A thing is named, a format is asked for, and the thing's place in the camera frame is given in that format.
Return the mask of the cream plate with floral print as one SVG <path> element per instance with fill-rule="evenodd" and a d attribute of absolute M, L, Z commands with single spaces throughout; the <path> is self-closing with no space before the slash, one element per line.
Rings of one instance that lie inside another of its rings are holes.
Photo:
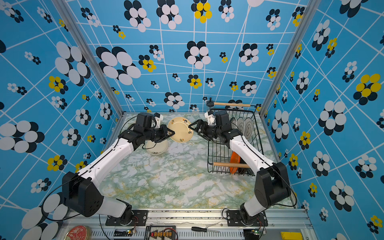
<path fill-rule="evenodd" d="M 161 155 L 165 153 L 168 147 L 169 147 L 168 140 L 164 140 L 160 143 L 154 143 L 152 141 L 148 141 L 144 148 L 149 154 L 156 156 L 156 155 Z"/>

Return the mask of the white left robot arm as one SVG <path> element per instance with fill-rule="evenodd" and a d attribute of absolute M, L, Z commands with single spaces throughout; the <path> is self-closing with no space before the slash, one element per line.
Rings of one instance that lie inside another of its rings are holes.
<path fill-rule="evenodd" d="M 133 218 L 132 206 L 122 200 L 103 196 L 99 186 L 122 161 L 147 141 L 161 143 L 175 132 L 162 124 L 163 116 L 140 113 L 136 122 L 119 134 L 118 139 L 93 162 L 77 173 L 68 172 L 62 182 L 64 205 L 84 217 L 105 215 L 119 219 L 125 225 Z"/>

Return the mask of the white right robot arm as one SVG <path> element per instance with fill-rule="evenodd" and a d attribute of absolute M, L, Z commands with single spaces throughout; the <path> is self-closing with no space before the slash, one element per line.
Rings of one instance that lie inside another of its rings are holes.
<path fill-rule="evenodd" d="M 240 215 L 247 226 L 254 224 L 260 213 L 291 196 L 287 168 L 274 163 L 254 146 L 242 132 L 232 127 L 226 111 L 205 113 L 206 121 L 197 120 L 189 128 L 207 141 L 219 140 L 236 153 L 256 176 L 254 195 L 240 207 Z"/>

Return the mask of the cream plate with black stamp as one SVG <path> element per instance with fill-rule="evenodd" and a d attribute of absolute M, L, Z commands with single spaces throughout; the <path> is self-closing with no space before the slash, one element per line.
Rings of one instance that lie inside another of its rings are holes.
<path fill-rule="evenodd" d="M 193 137 L 194 131 L 189 128 L 191 122 L 183 117 L 170 120 L 168 128 L 175 132 L 171 139 L 177 143 L 186 143 Z"/>

